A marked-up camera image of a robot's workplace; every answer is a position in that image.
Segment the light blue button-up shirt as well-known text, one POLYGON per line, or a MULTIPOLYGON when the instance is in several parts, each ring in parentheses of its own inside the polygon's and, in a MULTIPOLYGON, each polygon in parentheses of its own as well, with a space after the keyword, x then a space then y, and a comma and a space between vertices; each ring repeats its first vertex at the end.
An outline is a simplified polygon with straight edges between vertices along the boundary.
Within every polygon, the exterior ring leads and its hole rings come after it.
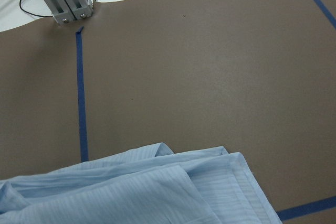
POLYGON ((1 223, 280 223, 241 153, 164 143, 1 181, 1 223))

